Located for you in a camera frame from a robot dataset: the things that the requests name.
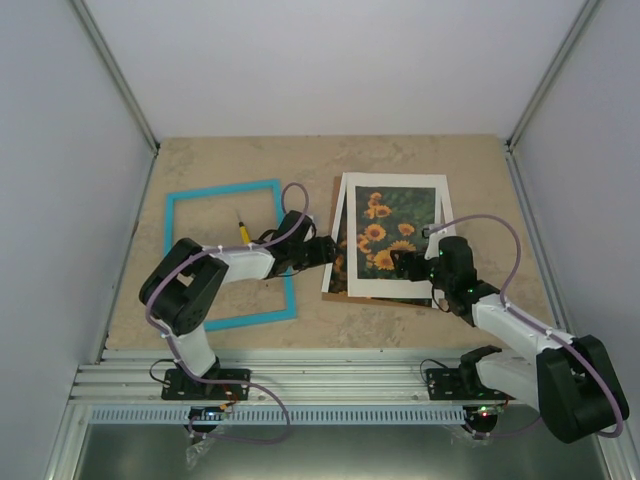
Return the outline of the sunflower photo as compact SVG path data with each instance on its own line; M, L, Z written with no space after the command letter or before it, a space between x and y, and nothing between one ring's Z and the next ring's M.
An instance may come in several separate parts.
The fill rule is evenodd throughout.
M348 265L347 265L347 212L344 206L345 193L340 185L338 206L336 217L331 225L331 234L337 244L337 258L332 265L325 268L321 292L339 293L348 296ZM433 304L430 292L427 292L426 298L418 298L411 300L432 300L432 307L437 309L438 306Z

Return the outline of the yellow handled screwdriver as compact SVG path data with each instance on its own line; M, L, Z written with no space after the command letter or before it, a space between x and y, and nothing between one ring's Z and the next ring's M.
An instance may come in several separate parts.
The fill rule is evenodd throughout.
M251 238L248 232L248 229L245 225L245 223L243 222L239 212L236 212L236 217L237 217L237 221L238 221L238 227L239 227L239 231L240 231L240 235L242 238L242 241L245 245L248 245L251 243Z

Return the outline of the blue wooden picture frame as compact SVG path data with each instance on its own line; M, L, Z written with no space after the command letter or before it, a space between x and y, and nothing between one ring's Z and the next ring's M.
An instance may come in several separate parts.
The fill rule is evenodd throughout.
M164 253L168 253L174 244L175 206L179 201L206 197L244 194L259 190L270 190L274 199L274 209L278 220L284 219L282 184L279 179L267 179L254 182L211 186L200 189L171 192L166 195L164 215ZM285 308L278 311L262 312L250 315L235 316L218 320L207 319L204 327L207 332L269 324L285 320L293 320L297 314L294 282L292 277L283 280Z

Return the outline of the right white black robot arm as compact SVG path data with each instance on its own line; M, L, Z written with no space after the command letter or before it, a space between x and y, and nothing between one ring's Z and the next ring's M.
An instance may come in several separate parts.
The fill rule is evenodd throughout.
M629 406L599 339L554 329L513 306L503 291L478 277L462 237L441 239L434 257L394 249L391 259L400 279L429 281L443 293L449 313L507 344L461 356L457 377L464 395L481 399L493 390L518 400L564 443L622 433Z

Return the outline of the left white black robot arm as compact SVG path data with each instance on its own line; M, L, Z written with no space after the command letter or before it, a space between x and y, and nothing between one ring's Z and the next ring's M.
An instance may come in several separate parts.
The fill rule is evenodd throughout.
M204 321L219 289L321 267L335 256L333 238L318 235L312 218L293 210L278 228L239 247L206 248L190 238L179 240L143 283L139 301L184 372L185 388L195 398L207 399L218 390L219 358L209 345Z

